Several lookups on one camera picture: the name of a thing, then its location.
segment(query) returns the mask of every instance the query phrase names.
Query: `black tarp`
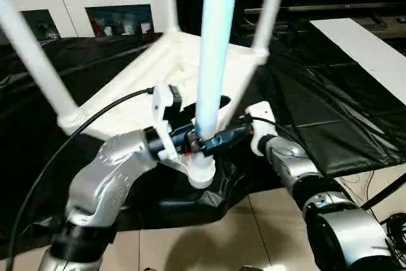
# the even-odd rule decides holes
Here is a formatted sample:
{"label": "black tarp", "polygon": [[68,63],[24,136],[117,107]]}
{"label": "black tarp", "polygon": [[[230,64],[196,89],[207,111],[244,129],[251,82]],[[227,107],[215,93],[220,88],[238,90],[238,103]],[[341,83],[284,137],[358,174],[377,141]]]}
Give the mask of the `black tarp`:
{"label": "black tarp", "polygon": [[[132,37],[61,39],[43,46],[78,104],[86,101],[142,51]],[[268,100],[280,124],[308,146],[317,166],[332,176],[401,164],[406,160],[406,106],[309,23],[276,31],[271,55],[257,69],[237,113]],[[0,139],[3,143],[3,217],[0,256],[34,177],[66,139],[19,59],[0,49]],[[49,230],[33,224],[62,213],[70,180],[92,160],[101,141],[81,135],[56,160],[21,227],[19,251],[48,242]],[[256,157],[249,140],[216,158],[205,190],[164,166],[133,186],[122,230],[180,227],[219,220],[247,194],[279,187],[272,167]]]}

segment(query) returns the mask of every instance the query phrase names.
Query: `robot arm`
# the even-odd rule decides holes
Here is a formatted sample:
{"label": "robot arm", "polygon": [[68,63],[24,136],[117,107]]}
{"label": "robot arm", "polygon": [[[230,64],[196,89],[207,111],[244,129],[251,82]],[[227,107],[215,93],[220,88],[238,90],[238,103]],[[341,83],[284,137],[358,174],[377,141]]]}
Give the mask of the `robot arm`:
{"label": "robot arm", "polygon": [[319,172],[303,147],[275,134],[258,144],[302,211],[321,271],[400,270],[380,224]]}
{"label": "robot arm", "polygon": [[[272,116],[264,102],[247,112],[267,119]],[[380,224],[359,208],[340,184],[319,172],[303,147],[261,123],[226,129],[202,142],[188,122],[173,130],[170,139],[178,152],[212,155],[254,134],[252,151],[268,160],[302,211],[321,271],[400,270]],[[104,143],[94,161],[72,181],[67,220],[53,236],[39,270],[99,270],[104,250],[113,242],[114,223],[129,189],[155,167],[157,160],[162,162],[159,152],[164,149],[153,128],[115,136]]]}
{"label": "robot arm", "polygon": [[97,271],[115,237],[115,220],[132,184],[154,168],[143,131],[114,136],[73,179],[66,222],[54,234],[40,271]]}

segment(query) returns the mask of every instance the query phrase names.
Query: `blue tube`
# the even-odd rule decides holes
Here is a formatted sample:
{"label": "blue tube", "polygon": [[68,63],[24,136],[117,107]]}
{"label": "blue tube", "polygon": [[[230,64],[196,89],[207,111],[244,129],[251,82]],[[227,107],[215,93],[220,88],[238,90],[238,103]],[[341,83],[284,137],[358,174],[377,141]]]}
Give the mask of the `blue tube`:
{"label": "blue tube", "polygon": [[221,87],[235,0],[204,0],[200,47],[196,131],[203,138],[216,132]]}

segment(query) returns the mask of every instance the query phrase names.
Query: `tiled floor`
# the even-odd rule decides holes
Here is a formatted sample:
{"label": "tiled floor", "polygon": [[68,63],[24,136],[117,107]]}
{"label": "tiled floor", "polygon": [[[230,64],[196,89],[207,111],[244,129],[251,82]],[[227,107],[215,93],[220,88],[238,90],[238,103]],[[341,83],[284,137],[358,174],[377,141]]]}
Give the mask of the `tiled floor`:
{"label": "tiled floor", "polygon": [[[405,171],[406,166],[376,171],[369,197]],[[359,203],[365,200],[369,177],[370,173],[344,177]],[[406,211],[405,198],[406,187],[378,204],[375,214],[383,220],[397,211]],[[20,255],[15,270],[36,270],[43,251]],[[150,267],[157,271],[239,271],[243,265],[266,271],[317,270],[301,214],[284,189],[250,195],[216,223],[121,232],[107,249],[101,270],[143,271]]]}

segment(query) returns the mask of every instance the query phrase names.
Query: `black cable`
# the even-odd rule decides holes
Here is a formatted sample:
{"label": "black cable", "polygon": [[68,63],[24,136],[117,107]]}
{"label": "black cable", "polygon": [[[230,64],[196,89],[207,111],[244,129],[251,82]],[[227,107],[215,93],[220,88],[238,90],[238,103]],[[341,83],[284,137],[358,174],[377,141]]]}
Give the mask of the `black cable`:
{"label": "black cable", "polygon": [[383,222],[386,223],[386,231],[393,243],[392,250],[396,258],[406,266],[406,214],[393,214]]}
{"label": "black cable", "polygon": [[99,110],[95,115],[93,115],[90,119],[88,119],[85,123],[83,123],[77,130],[75,130],[69,138],[65,141],[65,143],[62,144],[62,146],[52,155],[52,157],[49,159],[49,161],[46,163],[46,165],[43,167],[41,172],[39,173],[37,179],[35,182],[32,184],[29,192],[25,196],[25,199],[23,201],[23,204],[21,205],[20,209],[18,210],[17,217],[14,222],[13,230],[11,231],[11,239],[10,239],[10,246],[9,246],[9,251],[8,251],[8,259],[6,263],[6,271],[13,271],[14,267],[14,258],[15,258],[15,248],[16,248],[16,241],[18,237],[18,228],[20,226],[21,218],[22,215],[27,208],[27,205],[32,197],[32,194],[34,193],[36,187],[38,186],[38,183],[41,181],[43,178],[46,170],[49,168],[49,165],[56,159],[56,157],[59,155],[59,153],[82,131],[84,131],[87,127],[89,127],[90,124],[95,122],[100,116],[102,116],[104,113],[109,111],[110,109],[114,108],[118,104],[125,102],[126,100],[129,100],[130,98],[133,98],[138,95],[142,95],[144,93],[152,94],[154,92],[154,88],[147,88],[143,90],[139,90],[134,93],[130,93],[129,95],[126,95],[122,98],[119,98],[118,100],[112,102],[111,104],[107,105],[103,109]]}
{"label": "black cable", "polygon": [[[375,175],[375,170],[372,171],[372,174],[371,174],[371,176],[370,176],[370,178],[369,178],[369,181],[368,181],[368,184],[367,184],[367,190],[365,191],[365,192],[366,192],[366,197],[367,197],[367,202],[369,201],[369,185],[370,185],[370,183],[371,183],[372,178],[374,177],[374,175]],[[370,212],[371,212],[372,216],[375,218],[375,220],[379,222],[379,220],[378,220],[378,218],[376,217],[376,215],[375,215],[375,213],[374,213],[374,210],[373,210],[372,208],[370,208]]]}
{"label": "black cable", "polygon": [[262,121],[262,122],[271,124],[271,125],[273,125],[273,126],[275,126],[275,127],[277,127],[277,128],[280,128],[280,129],[283,130],[288,136],[290,136],[290,137],[292,138],[292,140],[295,140],[296,142],[298,142],[298,143],[300,144],[300,146],[303,147],[303,149],[308,150],[308,149],[307,149],[307,146],[303,143],[303,141],[300,140],[298,136],[294,135],[291,131],[289,131],[286,127],[284,127],[284,126],[282,126],[282,125],[280,125],[280,124],[278,124],[278,123],[275,123],[275,122],[273,122],[273,121],[264,119],[263,117],[251,117],[251,119],[252,119],[252,120],[255,120],[255,121]]}
{"label": "black cable", "polygon": [[[298,144],[300,144],[300,146],[302,146],[302,148],[304,149],[304,151],[306,152],[307,156],[313,161],[313,163],[315,163],[316,167],[320,169],[320,166],[318,166],[318,164],[316,164],[316,158],[314,158],[313,154],[310,152],[309,148],[307,147],[307,145],[296,135],[294,135],[292,132],[290,132],[285,126],[282,126],[276,122],[264,119],[263,117],[251,117],[252,120],[257,120],[257,121],[262,121],[262,122],[266,122],[268,124],[271,124],[272,126],[275,126],[277,128],[280,128],[282,131],[284,131],[287,135],[289,135],[294,141],[296,141]],[[324,172],[321,171],[321,173],[328,179],[330,180],[334,180],[333,177]],[[347,190],[344,187],[341,187],[341,191],[342,193],[347,196],[347,198],[351,199],[351,196],[349,195],[349,193],[347,192]]]}

